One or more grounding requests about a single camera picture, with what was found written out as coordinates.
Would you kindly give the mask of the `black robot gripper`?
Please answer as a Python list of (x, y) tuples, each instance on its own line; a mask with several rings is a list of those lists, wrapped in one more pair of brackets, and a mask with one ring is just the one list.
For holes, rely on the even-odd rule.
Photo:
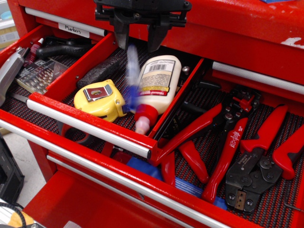
[(159, 49), (171, 26), (183, 27), (192, 9), (187, 0), (95, 0), (95, 18), (114, 26), (118, 46), (128, 49), (129, 24), (146, 24), (148, 52)]

